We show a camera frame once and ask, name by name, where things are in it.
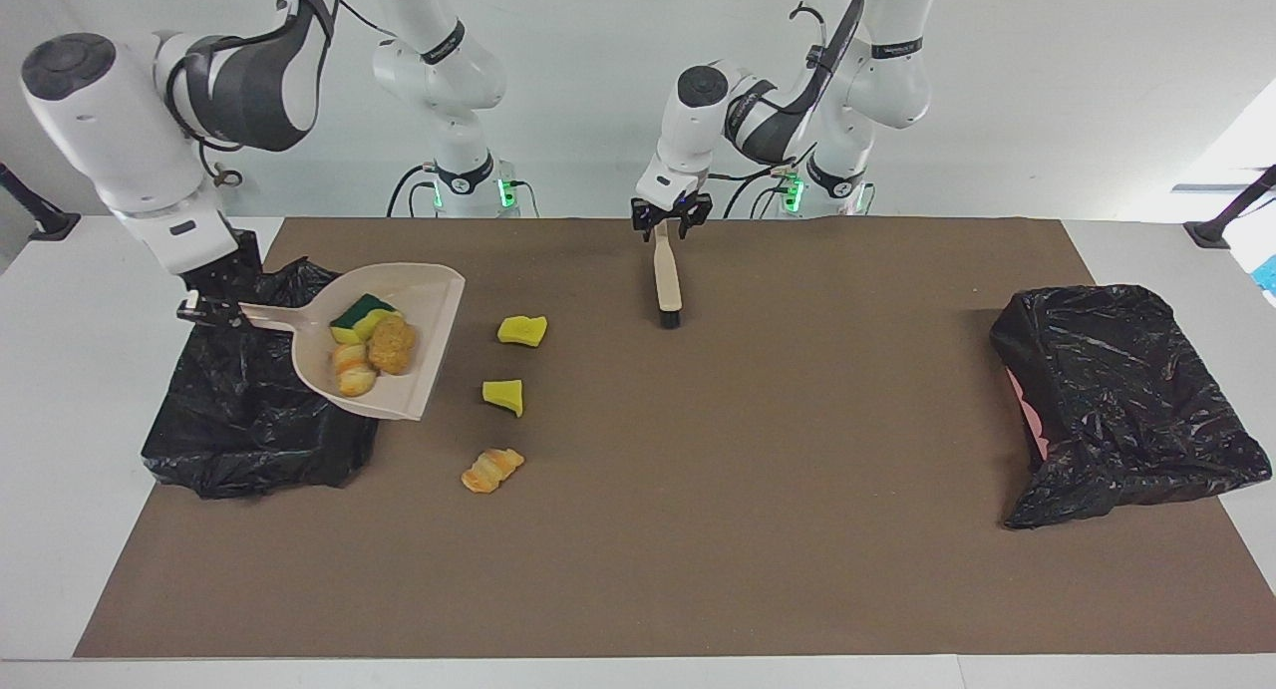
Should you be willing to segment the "yellow sponge with green pad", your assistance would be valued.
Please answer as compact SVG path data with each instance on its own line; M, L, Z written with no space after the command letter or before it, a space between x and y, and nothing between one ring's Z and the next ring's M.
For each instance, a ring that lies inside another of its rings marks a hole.
M376 295L364 293L330 322L330 336L337 344L366 344L387 318L403 318L403 313Z

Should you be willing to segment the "beige plastic dustpan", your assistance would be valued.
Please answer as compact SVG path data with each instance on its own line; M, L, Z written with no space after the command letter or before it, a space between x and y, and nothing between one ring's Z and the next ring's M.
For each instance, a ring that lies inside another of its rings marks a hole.
M379 376L369 393L342 397L330 353L337 347L329 324L365 293L403 313L419 333L410 366L398 376ZM242 302L251 327L293 334L291 359L296 375L339 408L369 419L419 421L427 408L447 357L450 330L464 295L464 277L438 263L371 263L338 276L300 307Z

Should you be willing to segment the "black bag-lined trash bin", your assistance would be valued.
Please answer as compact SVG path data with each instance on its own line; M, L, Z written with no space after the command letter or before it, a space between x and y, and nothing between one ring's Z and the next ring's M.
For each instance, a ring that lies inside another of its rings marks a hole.
M315 393L292 350L285 330L191 327L142 444L145 470L204 499L341 487L356 476L378 421Z

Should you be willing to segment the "orange striped croissant piece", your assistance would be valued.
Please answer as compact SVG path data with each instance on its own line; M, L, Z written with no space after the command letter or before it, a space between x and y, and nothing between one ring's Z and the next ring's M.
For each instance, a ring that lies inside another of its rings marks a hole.
M362 397L371 390L379 371L367 356L367 344L337 344L330 353L337 390L341 397Z
M524 456L512 448L487 448L461 473L461 482L475 494L491 494L524 464Z

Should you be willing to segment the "brown breaded nugget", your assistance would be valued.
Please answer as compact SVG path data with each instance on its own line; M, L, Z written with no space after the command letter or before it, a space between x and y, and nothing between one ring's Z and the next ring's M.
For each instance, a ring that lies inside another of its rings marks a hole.
M415 344L416 330L403 316L384 316L369 338L366 357L382 374L403 375L410 371Z

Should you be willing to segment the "black bag-lined pink bin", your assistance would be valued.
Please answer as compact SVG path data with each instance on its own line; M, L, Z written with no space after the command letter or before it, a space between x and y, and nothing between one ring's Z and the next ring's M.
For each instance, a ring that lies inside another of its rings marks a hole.
M1013 293L989 338L1027 434L1028 480L1007 530L1217 498L1273 476L1170 304L1145 286Z

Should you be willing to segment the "beige brush with black bristles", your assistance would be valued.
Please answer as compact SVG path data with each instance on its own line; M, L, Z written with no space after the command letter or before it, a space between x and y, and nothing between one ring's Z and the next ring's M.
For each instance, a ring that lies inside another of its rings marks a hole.
M661 327L678 329L681 327L681 285L667 219L660 221L653 230L653 279Z

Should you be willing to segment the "brown paper table mat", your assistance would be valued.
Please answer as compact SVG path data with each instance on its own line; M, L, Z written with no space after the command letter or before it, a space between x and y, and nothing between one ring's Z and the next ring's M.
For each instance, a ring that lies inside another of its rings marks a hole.
M1027 444L989 330L1088 283L1060 222L712 222L675 330L621 219L288 219L295 256L464 276L424 420L339 490L156 487L79 657L1276 652L1217 500L1003 527ZM521 419L481 397L509 379ZM487 448L524 464L475 494Z

